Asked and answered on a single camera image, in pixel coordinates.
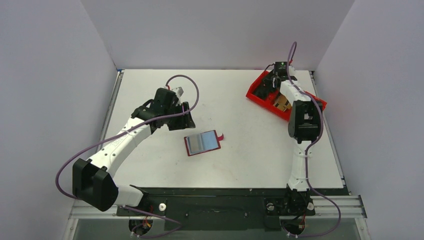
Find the red leather card holder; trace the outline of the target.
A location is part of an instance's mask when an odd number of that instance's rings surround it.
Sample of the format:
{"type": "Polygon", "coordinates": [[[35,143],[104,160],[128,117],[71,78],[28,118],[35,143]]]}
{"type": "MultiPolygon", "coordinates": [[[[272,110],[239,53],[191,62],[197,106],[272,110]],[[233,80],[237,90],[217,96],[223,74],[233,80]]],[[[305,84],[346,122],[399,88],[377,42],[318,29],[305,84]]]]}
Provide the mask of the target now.
{"type": "Polygon", "coordinates": [[[185,136],[184,143],[189,157],[219,150],[224,134],[218,135],[216,130],[185,136]]]}

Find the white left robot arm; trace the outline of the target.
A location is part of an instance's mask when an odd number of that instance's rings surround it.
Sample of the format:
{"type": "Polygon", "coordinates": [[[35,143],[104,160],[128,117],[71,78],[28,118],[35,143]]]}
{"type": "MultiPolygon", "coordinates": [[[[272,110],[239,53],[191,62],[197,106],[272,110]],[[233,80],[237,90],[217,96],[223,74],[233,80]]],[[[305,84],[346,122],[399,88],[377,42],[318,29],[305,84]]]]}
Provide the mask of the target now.
{"type": "Polygon", "coordinates": [[[106,145],[87,160],[76,160],[72,166],[73,195],[102,212],[113,205],[138,206],[144,193],[120,190],[114,176],[133,150],[162,126],[169,131],[195,128],[189,103],[181,101],[183,93],[181,87],[158,88],[154,98],[137,107],[106,145]]]}

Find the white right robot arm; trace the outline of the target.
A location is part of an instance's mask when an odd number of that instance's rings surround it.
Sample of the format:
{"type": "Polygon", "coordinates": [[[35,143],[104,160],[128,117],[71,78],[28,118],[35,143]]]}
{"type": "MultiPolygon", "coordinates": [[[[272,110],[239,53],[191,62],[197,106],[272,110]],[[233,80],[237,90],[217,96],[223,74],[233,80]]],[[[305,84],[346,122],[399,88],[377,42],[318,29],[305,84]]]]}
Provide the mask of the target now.
{"type": "Polygon", "coordinates": [[[313,95],[292,78],[287,61],[276,61],[269,66],[273,70],[266,83],[271,83],[273,88],[279,87],[279,93],[291,105],[288,134],[294,141],[294,149],[287,185],[291,191],[308,192],[312,189],[308,162],[313,146],[323,134],[323,110],[313,95]]]}

